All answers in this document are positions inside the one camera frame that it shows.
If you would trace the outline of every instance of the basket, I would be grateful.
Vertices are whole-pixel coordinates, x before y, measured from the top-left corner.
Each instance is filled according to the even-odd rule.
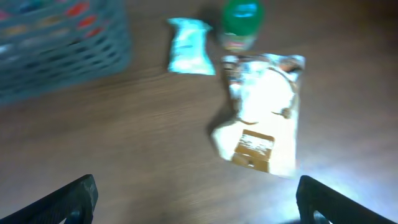
[[[36,9],[35,2],[46,4]],[[130,62],[121,0],[0,0],[0,10],[0,105],[117,73]]]

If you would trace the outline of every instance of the snack package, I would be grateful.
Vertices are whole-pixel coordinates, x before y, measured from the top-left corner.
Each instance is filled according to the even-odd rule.
[[[219,155],[233,163],[289,177],[296,168],[302,56],[225,56],[236,117],[211,134]]]
[[[169,71],[215,75],[205,52],[206,34],[211,27],[197,19],[173,18],[168,22],[177,29],[172,42]]]

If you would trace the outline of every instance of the light blue wrapper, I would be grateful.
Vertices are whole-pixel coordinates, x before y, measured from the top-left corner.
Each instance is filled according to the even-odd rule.
[[[170,53],[169,71],[215,75],[215,69],[205,52],[206,34],[211,27],[203,21],[188,18],[168,19],[176,30]]]

